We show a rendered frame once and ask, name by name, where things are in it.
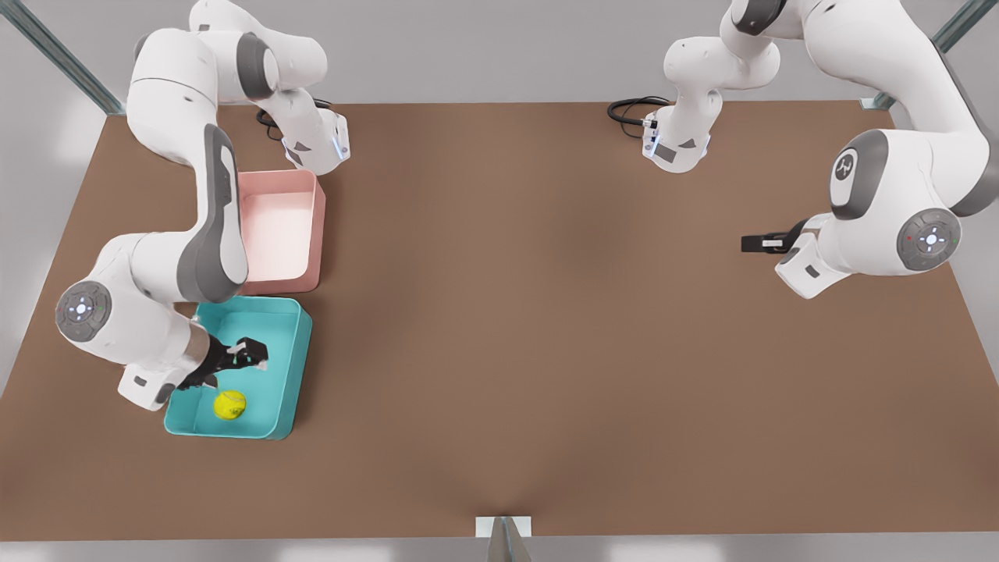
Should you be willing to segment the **silver frame post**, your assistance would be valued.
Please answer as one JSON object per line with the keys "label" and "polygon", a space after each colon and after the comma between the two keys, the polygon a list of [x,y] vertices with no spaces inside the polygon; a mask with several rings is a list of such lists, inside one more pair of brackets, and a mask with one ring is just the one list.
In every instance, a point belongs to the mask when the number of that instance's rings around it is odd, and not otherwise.
{"label": "silver frame post", "polygon": [[531,516],[475,517],[475,537],[489,538],[486,562],[532,562],[524,544]]}
{"label": "silver frame post", "polygon": [[[943,53],[949,52],[997,5],[999,5],[999,0],[963,0],[955,13],[931,37],[931,41]],[[895,98],[884,92],[859,100],[861,108],[865,111],[887,111],[892,108],[895,102]]]}
{"label": "silver frame post", "polygon": [[107,116],[123,116],[125,105],[68,49],[22,0],[0,0],[5,17],[54,67]]}

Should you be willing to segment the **teal plastic tray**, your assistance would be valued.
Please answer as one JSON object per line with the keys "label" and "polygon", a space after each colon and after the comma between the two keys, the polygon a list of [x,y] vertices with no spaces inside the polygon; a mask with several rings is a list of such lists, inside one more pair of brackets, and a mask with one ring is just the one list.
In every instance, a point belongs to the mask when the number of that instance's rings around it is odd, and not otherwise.
{"label": "teal plastic tray", "polygon": [[[165,407],[164,428],[175,436],[278,440],[293,428],[313,320],[297,300],[236,296],[221,304],[203,303],[197,320],[222,343],[240,338],[268,350],[258,366],[218,373],[217,390],[201,387],[175,392]],[[224,391],[242,393],[247,405],[234,420],[215,416],[215,398]]]}

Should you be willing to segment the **pink plastic tray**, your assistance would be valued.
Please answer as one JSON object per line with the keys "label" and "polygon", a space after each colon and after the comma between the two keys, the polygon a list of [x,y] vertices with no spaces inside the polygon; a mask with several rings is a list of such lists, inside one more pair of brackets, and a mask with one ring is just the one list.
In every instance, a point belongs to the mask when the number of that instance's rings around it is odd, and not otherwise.
{"label": "pink plastic tray", "polygon": [[240,172],[247,281],[240,295],[307,293],[320,284],[327,199],[304,169]]}

